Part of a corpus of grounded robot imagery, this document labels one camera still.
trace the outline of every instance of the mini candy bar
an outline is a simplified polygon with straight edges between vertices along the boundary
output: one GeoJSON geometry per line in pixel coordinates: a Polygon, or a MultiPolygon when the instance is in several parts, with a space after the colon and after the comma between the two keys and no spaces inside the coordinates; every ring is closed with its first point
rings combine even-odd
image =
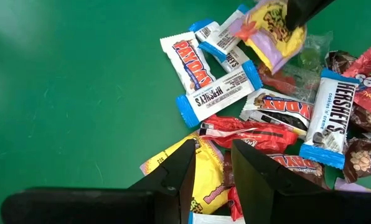
{"type": "Polygon", "coordinates": [[[186,125],[192,128],[262,86],[256,68],[249,60],[193,94],[178,96],[176,104],[186,125]]]}
{"type": "MultiPolygon", "coordinates": [[[[324,168],[322,165],[320,165],[320,163],[310,161],[308,159],[303,159],[300,156],[291,156],[284,154],[271,154],[267,156],[274,159],[282,166],[285,166],[294,173],[304,177],[305,179],[310,180],[311,182],[325,189],[329,189],[325,181],[324,168]]],[[[229,164],[228,166],[232,167],[231,158],[230,160],[228,160],[226,157],[224,157],[224,163],[229,164]]],[[[232,169],[230,172],[224,173],[224,175],[233,175],[232,169]]],[[[228,205],[231,210],[231,217],[234,221],[243,216],[242,209],[240,208],[240,199],[238,198],[237,190],[235,187],[232,187],[228,192],[228,205]]]]}
{"type": "Polygon", "coordinates": [[[199,48],[216,56],[219,62],[224,62],[227,54],[241,41],[238,37],[233,36],[229,27],[236,19],[243,17],[248,11],[249,8],[241,4],[217,30],[213,30],[206,40],[200,43],[199,48]]]}
{"type": "Polygon", "coordinates": [[[240,121],[216,115],[206,119],[199,130],[202,139],[215,141],[230,149],[234,139],[241,139],[264,153],[283,153],[288,145],[296,143],[298,135],[282,125],[240,121]]]}
{"type": "Polygon", "coordinates": [[[243,217],[240,198],[238,197],[238,192],[235,187],[232,187],[228,191],[228,206],[230,207],[231,218],[234,222],[243,217]]]}
{"type": "Polygon", "coordinates": [[[272,73],[296,55],[306,40],[306,26],[294,31],[286,27],[286,9],[284,0],[261,0],[230,26],[231,33],[251,47],[272,73]]]}
{"type": "Polygon", "coordinates": [[[211,214],[227,202],[228,190],[223,186],[223,155],[210,141],[199,138],[196,132],[150,158],[140,169],[144,175],[149,174],[188,139],[195,140],[196,149],[195,182],[190,210],[194,213],[211,214]]]}
{"type": "Polygon", "coordinates": [[[328,69],[339,74],[343,74],[355,60],[356,57],[341,50],[331,51],[325,57],[328,69]]]}
{"type": "MultiPolygon", "coordinates": [[[[204,42],[206,38],[212,33],[213,30],[217,30],[219,25],[211,19],[205,19],[192,24],[189,28],[190,31],[195,32],[195,35],[199,41],[204,42]]],[[[243,51],[235,46],[227,54],[225,61],[221,62],[216,56],[214,58],[220,63],[227,73],[230,73],[241,66],[244,62],[249,60],[248,56],[243,51]]]]}
{"type": "Polygon", "coordinates": [[[355,78],[346,78],[328,69],[321,72],[320,87],[306,141],[299,155],[343,169],[343,143],[352,112],[355,78]]]}
{"type": "Polygon", "coordinates": [[[371,175],[371,139],[353,138],[349,142],[343,173],[348,183],[371,175]]]}
{"type": "Polygon", "coordinates": [[[193,32],[162,38],[161,45],[176,69],[187,94],[215,81],[193,32]]]}
{"type": "Polygon", "coordinates": [[[355,93],[354,103],[358,106],[356,106],[356,116],[352,117],[352,122],[371,132],[371,48],[361,55],[343,73],[343,76],[354,77],[361,81],[355,93]]]}
{"type": "Polygon", "coordinates": [[[371,133],[371,113],[359,105],[353,106],[350,120],[371,133]]]}
{"type": "Polygon", "coordinates": [[[241,111],[243,120],[285,124],[290,131],[304,138],[310,125],[313,105],[290,96],[261,88],[248,95],[241,111]]]}

